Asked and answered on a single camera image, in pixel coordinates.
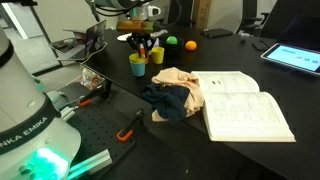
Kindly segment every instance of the wall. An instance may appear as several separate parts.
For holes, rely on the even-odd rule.
[[[258,0],[258,15],[271,12],[276,0]],[[242,1],[212,0],[207,28],[224,28],[235,32],[240,25]]]
[[[73,36],[71,32],[63,29],[86,30],[97,23],[84,0],[37,0],[37,2],[38,6],[34,9],[52,42]],[[107,19],[106,28],[115,26],[118,21],[118,17],[100,16],[100,20],[103,19]]]

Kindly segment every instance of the cloth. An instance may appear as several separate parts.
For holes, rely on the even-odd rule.
[[[189,91],[183,86],[163,87],[162,84],[152,83],[142,90],[142,98],[156,109],[153,113],[153,116],[155,115],[154,121],[163,121],[164,119],[179,121],[187,115],[184,104],[189,96]]]
[[[188,72],[180,71],[172,67],[161,70],[159,74],[152,78],[152,82],[167,86],[182,86],[190,90],[184,108],[187,111],[187,116],[193,115],[203,107],[204,97],[199,87],[199,79]]]

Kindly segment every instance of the cable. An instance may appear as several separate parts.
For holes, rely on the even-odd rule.
[[[132,5],[131,7],[129,8],[125,8],[125,9],[106,9],[104,7],[101,7],[99,5],[96,5],[97,9],[99,10],[102,10],[102,11],[106,11],[106,12],[120,12],[119,14],[114,14],[114,15],[107,15],[107,14],[103,14],[101,12],[99,12],[100,15],[103,15],[103,16],[107,16],[107,17],[113,17],[113,16],[118,16],[118,15],[121,15],[121,14],[126,14],[128,13],[131,9],[135,8],[135,7],[138,7],[138,6],[141,6],[145,3],[148,3],[152,0],[146,0],[146,1],[137,1],[134,5]]]
[[[120,16],[121,14],[124,14],[124,12],[118,13],[118,14],[104,14],[102,12],[97,11],[98,14],[106,17],[115,17],[115,16]]]
[[[93,55],[101,52],[101,51],[108,45],[107,42],[103,42],[103,44],[104,44],[104,45],[103,45],[103,47],[102,47],[101,49],[93,52],[92,54],[90,54],[90,56],[89,56],[85,61],[83,61],[83,62],[80,63],[80,70],[81,70],[81,67],[83,66],[83,64],[84,64],[85,62],[87,62]]]

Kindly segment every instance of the perforated breadboard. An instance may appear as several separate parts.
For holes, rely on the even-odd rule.
[[[81,145],[72,164],[77,164],[105,149],[108,149],[111,155],[112,164],[90,176],[90,179],[95,179],[107,173],[135,144],[135,140],[130,137],[126,142],[120,142],[116,134],[122,128],[114,122],[115,120],[112,119],[114,117],[108,116],[107,113],[101,113],[92,105],[75,111],[76,115],[68,123],[80,132]]]

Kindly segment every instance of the green light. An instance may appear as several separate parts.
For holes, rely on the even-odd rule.
[[[34,180],[58,180],[68,169],[68,161],[48,148],[36,151],[32,163],[37,167]]]
[[[133,8],[132,9],[132,12],[133,12],[133,17],[137,17],[137,9],[136,8]]]

